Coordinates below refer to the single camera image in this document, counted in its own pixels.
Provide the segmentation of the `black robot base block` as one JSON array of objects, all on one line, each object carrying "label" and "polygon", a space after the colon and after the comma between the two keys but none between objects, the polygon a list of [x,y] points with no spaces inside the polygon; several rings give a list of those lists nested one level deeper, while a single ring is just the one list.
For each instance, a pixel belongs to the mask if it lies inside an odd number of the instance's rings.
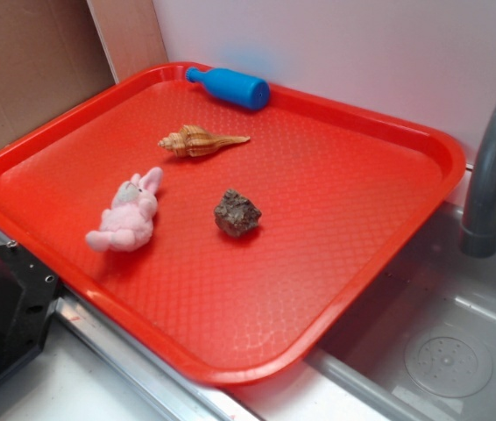
[{"label": "black robot base block", "polygon": [[59,276],[25,247],[0,245],[0,382],[42,352],[59,291]]}]

